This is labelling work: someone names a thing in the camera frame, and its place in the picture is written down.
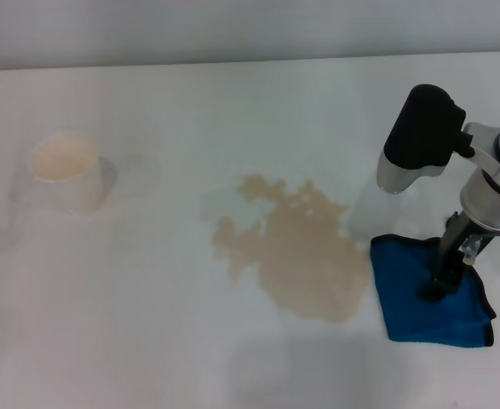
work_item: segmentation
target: cup rim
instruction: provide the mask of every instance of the cup rim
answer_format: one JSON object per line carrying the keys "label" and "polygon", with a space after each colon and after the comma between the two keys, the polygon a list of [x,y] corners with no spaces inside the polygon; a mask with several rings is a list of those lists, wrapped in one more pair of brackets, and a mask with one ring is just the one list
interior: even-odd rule
{"label": "cup rim", "polygon": [[28,159],[28,163],[27,163],[27,166],[28,166],[28,171],[30,172],[30,174],[32,175],[32,177],[34,177],[35,179],[39,180],[39,181],[43,181],[45,183],[63,183],[63,182],[66,182],[66,181],[74,181],[78,178],[81,178],[83,176],[85,176],[85,174],[89,173],[90,170],[92,168],[94,168],[96,166],[96,164],[98,163],[99,159],[100,159],[100,156],[98,154],[98,152],[96,152],[96,155],[95,155],[95,158],[93,159],[93,161],[89,164],[89,166],[87,166],[85,168],[85,170],[83,170],[82,172],[80,173],[77,173],[76,175],[74,176],[70,176],[70,177],[67,177],[67,178],[64,178],[64,179],[55,179],[55,180],[51,180],[51,179],[45,179],[41,176],[38,176],[36,175],[36,173],[33,171],[32,169],[32,160],[34,159],[34,156],[37,152],[37,150],[42,147],[43,145],[45,145],[47,142],[51,142],[53,139],[56,139],[64,134],[80,134],[80,135],[84,135],[86,136],[93,144],[95,144],[95,140],[94,138],[92,138],[91,136],[89,136],[88,134],[85,134],[84,132],[77,132],[77,131],[71,131],[71,130],[66,130],[66,131],[61,131],[61,132],[57,132],[56,134],[52,135],[52,136],[48,136],[47,138],[43,139],[42,141],[40,141],[31,151],[30,153],[30,158]]}

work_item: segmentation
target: blue cloth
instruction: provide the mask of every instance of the blue cloth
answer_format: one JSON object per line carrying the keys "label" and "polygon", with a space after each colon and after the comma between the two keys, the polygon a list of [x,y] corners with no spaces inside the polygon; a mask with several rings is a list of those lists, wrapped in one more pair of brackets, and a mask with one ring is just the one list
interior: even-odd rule
{"label": "blue cloth", "polygon": [[464,348],[492,346],[491,320],[479,275],[469,268],[458,293],[440,302],[422,300],[439,249],[438,238],[408,239],[393,234],[371,241],[371,261],[388,337],[392,341],[441,343]]}

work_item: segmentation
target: white table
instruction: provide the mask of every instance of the white table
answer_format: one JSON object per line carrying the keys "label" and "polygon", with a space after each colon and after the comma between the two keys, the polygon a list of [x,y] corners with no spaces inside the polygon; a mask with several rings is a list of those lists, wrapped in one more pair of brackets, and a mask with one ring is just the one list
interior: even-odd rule
{"label": "white table", "polygon": [[[500,407],[500,239],[477,265],[498,315],[491,349],[390,342],[365,261],[373,235],[442,234],[473,169],[454,158],[403,195],[375,187],[420,83],[500,125],[500,53],[0,72],[0,409]],[[26,178],[32,146],[59,130],[95,135],[116,167],[91,217],[49,208]],[[308,264],[322,281],[298,271],[280,277],[287,292],[271,284],[278,242],[299,245],[279,269],[316,251],[293,223],[260,252],[234,240],[253,263],[229,278],[217,223],[263,229],[274,211],[237,191],[254,174],[292,193],[310,180],[349,206],[340,240],[357,239],[364,261],[347,252],[358,278],[336,291],[351,297],[369,274],[353,315],[320,304],[329,260]]]}

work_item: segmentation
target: puddle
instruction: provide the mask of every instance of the puddle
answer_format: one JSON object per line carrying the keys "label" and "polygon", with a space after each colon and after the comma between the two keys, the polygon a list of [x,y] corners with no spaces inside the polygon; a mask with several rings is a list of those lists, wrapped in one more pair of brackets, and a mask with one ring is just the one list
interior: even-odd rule
{"label": "puddle", "polygon": [[248,201],[269,200],[274,208],[245,230],[229,217],[218,222],[216,256],[228,260],[232,281],[255,266],[279,309],[329,322],[357,313],[369,271],[355,240],[339,234],[348,207],[330,201],[310,181],[287,193],[284,181],[253,175],[245,177],[239,192]]}

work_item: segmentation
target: paper cup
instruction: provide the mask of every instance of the paper cup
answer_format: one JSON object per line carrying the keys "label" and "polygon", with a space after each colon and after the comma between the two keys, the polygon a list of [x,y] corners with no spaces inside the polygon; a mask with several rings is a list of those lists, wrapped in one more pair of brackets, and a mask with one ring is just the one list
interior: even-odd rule
{"label": "paper cup", "polygon": [[89,214],[104,199],[98,150],[85,134],[63,132],[39,143],[32,151],[30,172],[70,213]]}

